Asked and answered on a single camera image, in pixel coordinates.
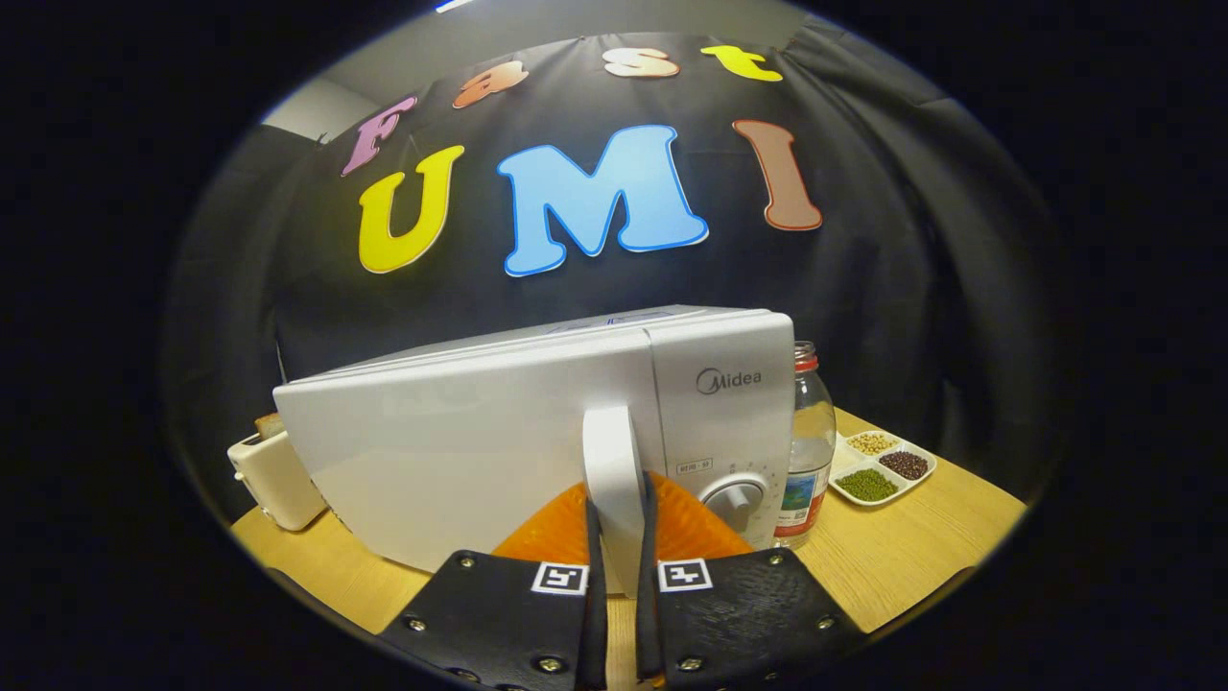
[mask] plastic bottle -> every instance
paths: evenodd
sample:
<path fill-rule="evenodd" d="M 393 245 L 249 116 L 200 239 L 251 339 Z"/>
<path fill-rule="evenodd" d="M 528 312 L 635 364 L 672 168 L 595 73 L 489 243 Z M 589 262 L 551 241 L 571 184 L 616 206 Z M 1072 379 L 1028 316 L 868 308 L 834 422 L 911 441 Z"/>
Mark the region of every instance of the plastic bottle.
<path fill-rule="evenodd" d="M 788 459 L 785 500 L 776 519 L 775 545 L 796 550 L 806 544 L 828 491 L 836 448 L 831 396 L 818 374 L 814 342 L 793 342 L 793 449 Z"/>

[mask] table surface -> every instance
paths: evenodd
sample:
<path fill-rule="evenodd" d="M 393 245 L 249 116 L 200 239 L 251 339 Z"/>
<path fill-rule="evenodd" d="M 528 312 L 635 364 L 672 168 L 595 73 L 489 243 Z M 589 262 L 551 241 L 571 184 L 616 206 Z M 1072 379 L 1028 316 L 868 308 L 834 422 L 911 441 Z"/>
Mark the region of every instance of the table surface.
<path fill-rule="evenodd" d="M 836 409 L 849 437 L 873 425 Z M 852 463 L 837 452 L 833 470 Z M 1025 507 L 1007 492 L 950 464 L 894 502 L 865 508 L 829 491 L 797 556 L 863 632 L 872 632 L 933 593 L 955 572 L 981 562 Z M 301 533 L 281 530 L 259 508 L 235 523 L 238 541 L 362 628 L 379 633 L 431 578 L 368 552 L 330 511 Z M 607 679 L 612 690 L 635 679 L 635 601 L 612 595 Z"/>

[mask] blue letter m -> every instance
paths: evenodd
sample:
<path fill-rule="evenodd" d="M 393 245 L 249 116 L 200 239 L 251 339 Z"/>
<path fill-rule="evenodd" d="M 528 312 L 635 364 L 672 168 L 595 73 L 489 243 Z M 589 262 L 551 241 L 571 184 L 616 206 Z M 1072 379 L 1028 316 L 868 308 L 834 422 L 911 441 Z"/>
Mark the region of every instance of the blue letter m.
<path fill-rule="evenodd" d="M 623 248 L 648 252 L 702 242 L 707 223 L 686 205 L 669 151 L 677 136 L 674 128 L 659 124 L 620 129 L 593 174 L 549 145 L 505 158 L 497 169 L 512 180 L 516 249 L 503 269 L 529 275 L 562 263 L 567 249 L 550 237 L 548 212 L 585 254 L 596 257 L 620 196 L 626 201 L 626 225 L 618 233 Z"/>

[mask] midea logo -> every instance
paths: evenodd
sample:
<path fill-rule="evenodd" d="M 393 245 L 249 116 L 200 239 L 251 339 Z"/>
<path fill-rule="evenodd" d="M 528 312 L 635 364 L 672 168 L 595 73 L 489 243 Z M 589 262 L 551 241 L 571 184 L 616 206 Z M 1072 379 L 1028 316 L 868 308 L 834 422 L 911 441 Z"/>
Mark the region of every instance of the midea logo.
<path fill-rule="evenodd" d="M 699 377 L 695 378 L 695 389 L 705 396 L 711 396 L 722 389 L 749 387 L 752 384 L 759 384 L 760 380 L 763 380 L 763 376 L 759 373 L 738 373 L 729 377 L 727 374 L 721 374 L 721 371 L 716 368 L 705 368 L 699 373 Z"/>

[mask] black curtain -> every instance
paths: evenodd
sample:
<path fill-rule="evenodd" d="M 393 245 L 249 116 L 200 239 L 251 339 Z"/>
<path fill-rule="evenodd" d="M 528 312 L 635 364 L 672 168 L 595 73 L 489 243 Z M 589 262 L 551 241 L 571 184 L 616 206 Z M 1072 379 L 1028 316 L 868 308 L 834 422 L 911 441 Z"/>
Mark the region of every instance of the black curtain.
<path fill-rule="evenodd" d="M 260 245 L 268 211 L 292 185 L 295 163 L 316 144 L 259 125 L 235 149 L 201 194 L 183 233 L 162 333 L 161 380 L 167 433 L 187 469 L 235 522 L 255 502 L 235 481 L 226 449 L 273 412 L 281 383 L 263 290 Z"/>
<path fill-rule="evenodd" d="M 356 125 L 318 150 L 287 146 L 286 167 L 238 195 L 243 204 L 219 182 L 185 239 L 165 373 L 181 452 L 228 518 L 251 501 L 225 450 L 273 410 L 279 349 L 296 379 L 424 342 L 673 302 L 788 313 L 797 336 L 815 341 L 837 406 L 1030 500 L 1065 441 L 1052 423 L 1063 384 L 1054 376 L 1062 250 L 1039 195 L 958 103 L 824 20 L 808 18 L 780 53 L 742 45 L 766 56 L 760 66 L 780 82 L 737 76 L 700 53 L 725 43 L 634 33 L 528 48 L 414 92 L 381 152 L 346 177 Z M 682 71 L 607 74 L 602 53 L 620 47 L 664 50 Z M 452 107 L 462 83 L 507 60 L 529 76 Z M 736 119 L 795 135 L 822 227 L 765 222 L 763 173 Z M 507 275 L 512 190 L 497 163 L 551 144 L 591 173 L 610 135 L 642 124 L 678 131 L 673 160 L 707 239 L 632 253 L 612 237 L 587 257 L 551 218 L 567 247 L 562 265 Z M 363 269 L 359 196 L 405 172 L 392 226 L 413 226 L 414 167 L 456 144 L 465 152 L 429 253 L 386 274 Z M 625 214 L 620 203 L 612 234 Z"/>

